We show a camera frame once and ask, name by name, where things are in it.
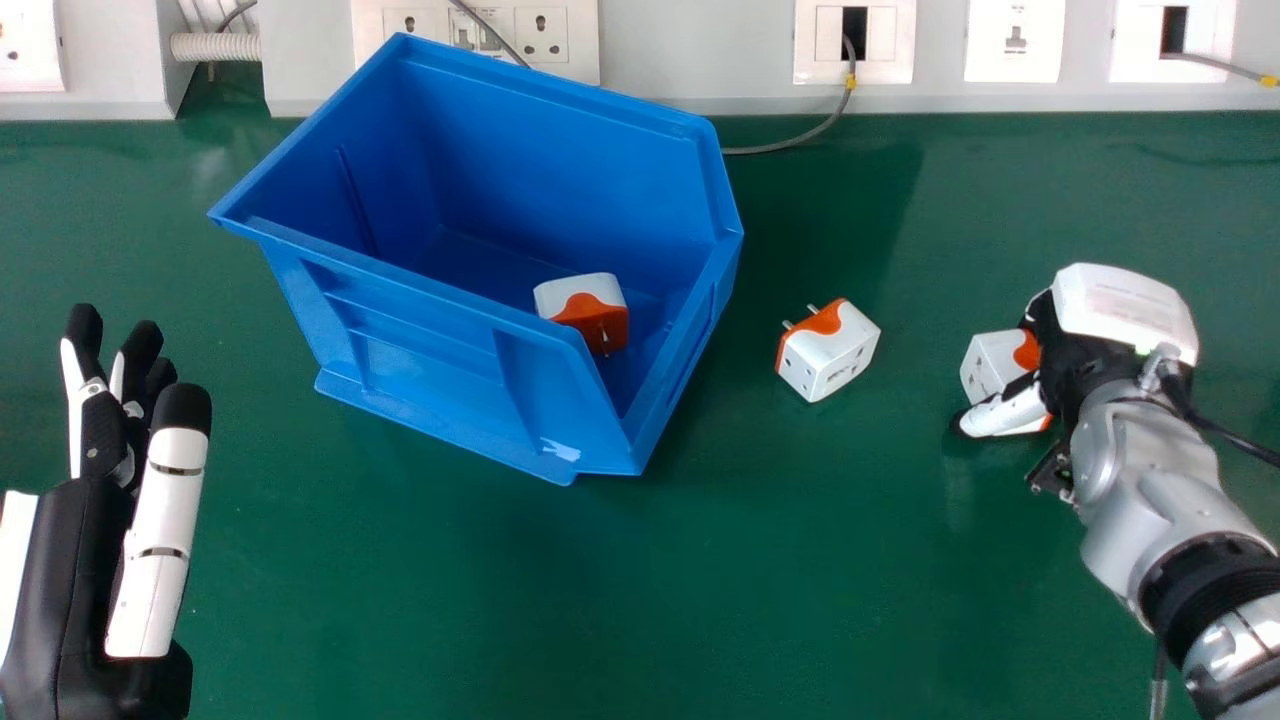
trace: robotic arm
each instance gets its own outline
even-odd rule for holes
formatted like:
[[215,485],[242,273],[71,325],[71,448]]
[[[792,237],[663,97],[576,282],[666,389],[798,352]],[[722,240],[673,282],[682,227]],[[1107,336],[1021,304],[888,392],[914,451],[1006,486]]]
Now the robotic arm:
[[[1088,529],[1088,570],[1152,632],[1206,719],[1280,717],[1280,557],[1222,492],[1199,430],[1266,456],[1190,404],[1199,340],[1179,295],[1076,264],[1015,331],[977,336],[961,366],[973,438],[1065,438],[1028,475]],[[1267,460],[1275,460],[1270,454]]]
[[172,642],[212,416],[138,323],[99,365],[102,319],[60,342],[70,479],[0,503],[0,698],[12,720],[186,717],[192,662]]

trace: green tabletop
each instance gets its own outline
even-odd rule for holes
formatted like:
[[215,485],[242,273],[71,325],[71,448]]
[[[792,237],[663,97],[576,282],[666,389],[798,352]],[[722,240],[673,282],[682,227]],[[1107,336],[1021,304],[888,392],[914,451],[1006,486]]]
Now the green tabletop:
[[[0,126],[0,484],[64,475],[73,302],[110,347],[155,319],[214,396],[193,717],[1146,716],[1151,639],[1023,487],[1047,438],[947,437],[957,365],[1055,269],[1119,264],[1190,302],[1203,409],[1280,443],[1280,115],[856,117],[732,159],[737,291],[648,471],[558,488],[311,389],[257,249],[205,219],[294,127],[255,81],[175,123]],[[780,322],[836,296],[883,337],[809,406]],[[1222,470],[1280,536],[1280,473]]]

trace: wall plate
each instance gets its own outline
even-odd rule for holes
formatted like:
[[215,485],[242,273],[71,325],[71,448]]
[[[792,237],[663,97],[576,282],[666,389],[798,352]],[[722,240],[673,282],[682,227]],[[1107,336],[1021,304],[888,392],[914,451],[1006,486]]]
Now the wall plate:
[[1235,42],[1235,0],[1116,0],[1111,40],[1111,82],[1219,83],[1226,70],[1184,60],[1161,60],[1165,8],[1187,8],[1184,50],[1230,60]]
[[867,8],[867,59],[859,85],[910,85],[915,74],[915,0],[796,0],[794,85],[845,85],[845,8]]
[[[472,0],[471,8],[531,67],[600,85],[596,0]],[[410,18],[412,29],[406,26]],[[484,28],[448,0],[351,0],[351,27],[357,67],[397,32],[513,61]]]
[[1066,0],[970,0],[965,82],[1055,83]]
[[54,0],[0,0],[0,92],[61,92]]

